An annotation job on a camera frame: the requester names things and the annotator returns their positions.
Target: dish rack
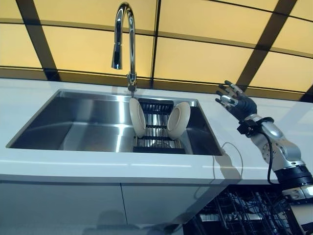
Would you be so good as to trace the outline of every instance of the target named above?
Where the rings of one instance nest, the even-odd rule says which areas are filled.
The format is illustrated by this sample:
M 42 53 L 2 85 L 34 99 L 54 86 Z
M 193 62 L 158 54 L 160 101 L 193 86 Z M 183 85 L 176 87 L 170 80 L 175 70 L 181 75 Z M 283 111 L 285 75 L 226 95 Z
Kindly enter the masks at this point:
M 146 120 L 146 134 L 134 136 L 133 152 L 185 154 L 179 139 L 167 135 L 167 121 L 174 107 L 171 100 L 138 99 Z
M 291 235 L 288 203 L 272 190 L 226 189 L 200 212 L 202 222 L 220 221 L 231 235 Z

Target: cable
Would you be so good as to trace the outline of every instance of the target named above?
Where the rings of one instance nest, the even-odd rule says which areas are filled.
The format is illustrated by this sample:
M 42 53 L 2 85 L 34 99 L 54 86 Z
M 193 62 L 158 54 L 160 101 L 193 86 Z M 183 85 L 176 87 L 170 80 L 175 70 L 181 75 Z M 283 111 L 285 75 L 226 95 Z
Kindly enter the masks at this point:
M 272 170 L 272 165 L 273 165 L 273 147 L 272 147 L 272 143 L 271 143 L 269 137 L 268 137 L 264 132 L 259 131 L 258 133 L 264 135 L 264 137 L 265 137 L 265 138 L 267 139 L 267 141 L 268 141 L 268 146 L 269 146 L 268 183 L 269 183 L 270 185 L 277 185 L 277 184 L 272 183 L 272 182 L 270 181 L 270 172 L 271 172 L 271 170 Z
M 241 156 L 241 153 L 240 153 L 240 151 L 239 151 L 239 149 L 234 145 L 234 144 L 232 144 L 231 142 L 225 142 L 222 146 L 221 146 L 221 148 L 223 148 L 224 146 L 225 146 L 225 144 L 230 144 L 231 146 L 233 146 L 236 150 L 237 150 L 237 152 L 238 152 L 238 154 L 239 154 L 239 156 L 240 156 L 240 161 L 241 161 L 241 171 L 240 171 L 240 176 L 241 176 L 241 178 L 243 177 L 243 171 L 244 171 L 244 160 L 243 160 L 243 157 Z

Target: cabinet door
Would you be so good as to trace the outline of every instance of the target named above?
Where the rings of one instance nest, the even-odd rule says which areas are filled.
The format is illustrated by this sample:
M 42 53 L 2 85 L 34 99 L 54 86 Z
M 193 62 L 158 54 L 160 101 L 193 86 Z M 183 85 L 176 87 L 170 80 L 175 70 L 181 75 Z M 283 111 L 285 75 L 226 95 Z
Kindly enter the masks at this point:
M 128 224 L 185 223 L 224 188 L 122 184 Z
M 125 223 L 120 184 L 0 184 L 0 227 Z

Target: robotic hand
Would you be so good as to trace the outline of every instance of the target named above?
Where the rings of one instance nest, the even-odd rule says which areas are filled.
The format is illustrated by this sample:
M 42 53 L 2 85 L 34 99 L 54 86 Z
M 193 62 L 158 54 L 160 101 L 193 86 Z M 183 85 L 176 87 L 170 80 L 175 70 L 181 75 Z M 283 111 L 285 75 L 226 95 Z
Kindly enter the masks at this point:
M 224 93 L 216 91 L 220 99 L 215 100 L 239 120 L 237 130 L 251 138 L 269 164 L 268 182 L 273 184 L 270 181 L 273 169 L 282 187 L 282 194 L 289 201 L 312 201 L 313 178 L 301 160 L 300 149 L 285 138 L 272 118 L 257 115 L 256 104 L 238 86 L 225 81 L 219 88 Z

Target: faucet spout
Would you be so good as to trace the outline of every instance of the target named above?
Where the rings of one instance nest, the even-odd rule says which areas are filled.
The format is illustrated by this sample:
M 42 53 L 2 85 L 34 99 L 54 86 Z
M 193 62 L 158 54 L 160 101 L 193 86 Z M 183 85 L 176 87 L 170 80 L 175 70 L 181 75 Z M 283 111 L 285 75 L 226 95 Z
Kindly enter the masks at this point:
M 123 19 L 127 14 L 129 24 L 129 51 L 130 51 L 130 71 L 127 75 L 128 90 L 132 92 L 132 96 L 137 86 L 137 74 L 135 71 L 135 21 L 131 6 L 127 2 L 123 2 L 116 14 L 115 29 L 114 29 L 114 49 L 112 57 L 112 68 L 122 69 L 122 33 L 123 33 Z

